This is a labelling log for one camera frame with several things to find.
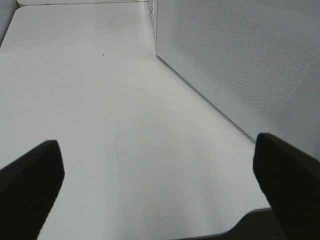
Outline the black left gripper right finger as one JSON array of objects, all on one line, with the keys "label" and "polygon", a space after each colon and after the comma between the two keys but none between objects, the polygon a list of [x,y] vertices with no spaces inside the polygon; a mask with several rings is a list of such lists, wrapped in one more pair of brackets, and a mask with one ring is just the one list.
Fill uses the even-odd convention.
[{"label": "black left gripper right finger", "polygon": [[253,172],[286,238],[318,240],[319,160],[270,133],[259,133]]}]

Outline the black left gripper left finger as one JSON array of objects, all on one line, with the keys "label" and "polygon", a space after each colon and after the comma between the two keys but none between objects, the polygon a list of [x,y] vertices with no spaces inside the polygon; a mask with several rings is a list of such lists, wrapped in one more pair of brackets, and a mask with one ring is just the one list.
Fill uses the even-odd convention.
[{"label": "black left gripper left finger", "polygon": [[0,238],[36,240],[65,170],[57,140],[46,140],[0,170]]}]

